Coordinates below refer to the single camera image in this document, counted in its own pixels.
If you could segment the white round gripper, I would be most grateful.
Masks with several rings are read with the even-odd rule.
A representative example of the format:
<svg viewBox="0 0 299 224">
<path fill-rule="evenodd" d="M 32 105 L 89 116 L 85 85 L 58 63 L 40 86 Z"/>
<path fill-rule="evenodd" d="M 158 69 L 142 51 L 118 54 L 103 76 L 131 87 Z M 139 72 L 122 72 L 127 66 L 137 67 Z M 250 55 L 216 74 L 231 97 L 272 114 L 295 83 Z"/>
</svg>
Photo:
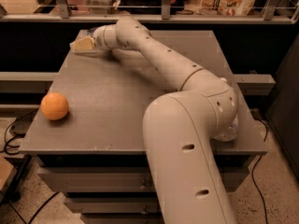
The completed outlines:
<svg viewBox="0 0 299 224">
<path fill-rule="evenodd" d="M 73 52 L 82 52 L 82 51 L 90 51 L 94 49 L 95 45 L 101 50 L 107 50 L 107 45 L 105 42 L 105 26 L 98 27 L 93 32 L 93 39 L 87 35 L 80 39 L 75 40 L 70 44 L 70 48 Z"/>
</svg>

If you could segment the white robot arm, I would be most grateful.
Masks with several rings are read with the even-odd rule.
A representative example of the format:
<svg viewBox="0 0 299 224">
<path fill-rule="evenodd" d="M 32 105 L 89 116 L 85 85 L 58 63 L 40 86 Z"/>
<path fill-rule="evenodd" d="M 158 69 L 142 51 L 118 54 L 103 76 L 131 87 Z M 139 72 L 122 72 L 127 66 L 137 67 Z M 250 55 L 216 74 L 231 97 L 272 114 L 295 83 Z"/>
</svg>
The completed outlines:
<svg viewBox="0 0 299 224">
<path fill-rule="evenodd" d="M 210 145 L 235 120 L 234 88 L 157 41 L 132 17 L 99 27 L 70 48 L 76 53 L 136 50 L 173 88 L 152 101 L 143 118 L 144 146 L 164 224 L 237 224 Z"/>
</svg>

